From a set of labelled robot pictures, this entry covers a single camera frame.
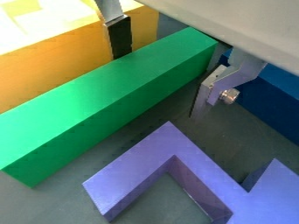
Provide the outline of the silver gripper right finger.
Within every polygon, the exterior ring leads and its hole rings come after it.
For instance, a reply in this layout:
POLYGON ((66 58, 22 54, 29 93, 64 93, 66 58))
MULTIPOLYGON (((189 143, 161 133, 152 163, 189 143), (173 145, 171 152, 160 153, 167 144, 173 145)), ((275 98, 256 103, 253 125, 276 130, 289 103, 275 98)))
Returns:
POLYGON ((233 48, 228 66, 217 65, 200 84, 191 110, 191 119, 197 122, 217 102, 231 104, 239 97, 236 87, 252 81, 267 63, 249 53, 233 48))

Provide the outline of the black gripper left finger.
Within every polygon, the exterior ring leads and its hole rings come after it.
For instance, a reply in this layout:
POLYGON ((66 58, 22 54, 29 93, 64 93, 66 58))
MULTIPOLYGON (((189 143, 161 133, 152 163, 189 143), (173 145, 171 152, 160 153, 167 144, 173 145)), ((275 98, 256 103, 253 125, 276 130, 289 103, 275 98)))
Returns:
POLYGON ((119 0, 95 0, 109 38, 113 59, 132 52, 131 17, 124 14, 119 0))

